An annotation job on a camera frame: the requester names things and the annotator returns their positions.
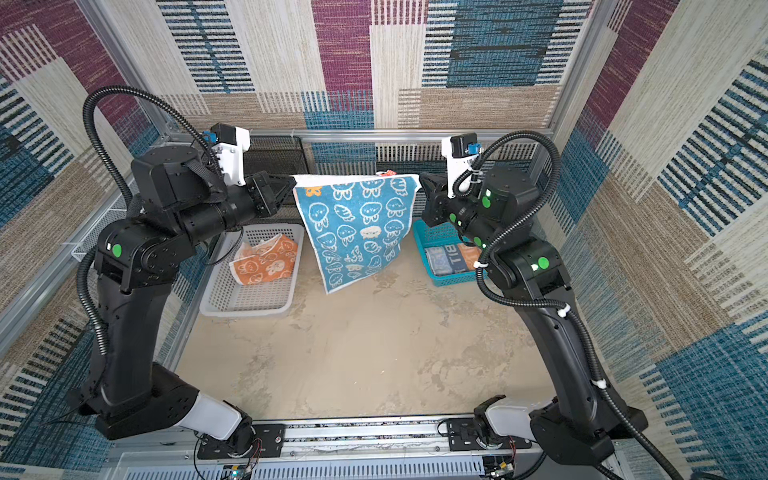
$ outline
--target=orange towel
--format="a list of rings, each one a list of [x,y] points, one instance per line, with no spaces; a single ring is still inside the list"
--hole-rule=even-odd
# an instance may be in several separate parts
[[[283,234],[252,247],[243,242],[230,262],[230,271],[240,285],[257,285],[290,278],[296,263],[296,242]]]

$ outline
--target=basket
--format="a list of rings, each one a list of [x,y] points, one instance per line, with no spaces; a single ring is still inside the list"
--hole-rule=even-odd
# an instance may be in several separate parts
[[[432,273],[432,269],[429,268],[429,260],[427,260],[427,254],[424,251],[430,247],[441,247],[443,245],[451,245],[458,243],[458,233],[450,222],[441,223],[437,227],[427,227],[424,220],[414,220],[413,222],[413,236],[416,238],[416,246],[419,248],[419,255],[422,256],[422,262],[427,269],[429,278],[432,279],[432,283],[435,286],[454,285],[456,283],[472,282],[475,280],[475,271],[470,270],[463,273],[454,273],[453,275],[437,276]]]
[[[296,242],[299,249],[296,252],[296,263],[293,265],[293,275],[290,278],[260,283],[259,285],[240,285],[230,272],[229,262],[235,256],[235,253],[232,252],[211,272],[210,280],[205,286],[203,299],[200,302],[200,313],[208,316],[226,317],[261,316],[282,313],[290,307],[299,272],[304,227],[293,223],[265,223],[246,225],[244,230],[243,241],[248,242],[251,246],[269,240],[279,233],[284,233]],[[218,259],[218,256],[222,252],[227,252],[239,237],[240,232],[227,233],[222,236],[216,252],[211,258]]]

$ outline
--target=beige tabletop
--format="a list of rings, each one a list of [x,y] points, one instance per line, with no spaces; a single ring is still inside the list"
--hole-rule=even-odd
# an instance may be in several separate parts
[[[326,295],[305,238],[282,316],[199,316],[177,373],[255,419],[471,412],[554,393],[517,313],[474,282],[436,287],[413,234],[381,273]]]

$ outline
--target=folded towel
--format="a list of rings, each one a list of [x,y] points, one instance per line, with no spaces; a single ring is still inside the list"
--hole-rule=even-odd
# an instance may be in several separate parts
[[[378,273],[411,230],[417,175],[294,175],[326,293]]]

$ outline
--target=cable tie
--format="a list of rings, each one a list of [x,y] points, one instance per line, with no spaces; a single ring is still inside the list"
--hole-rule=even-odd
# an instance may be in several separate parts
[[[560,318],[565,318],[565,316],[570,311],[571,311],[571,306],[566,303],[565,308],[558,310],[558,315],[560,316]]]

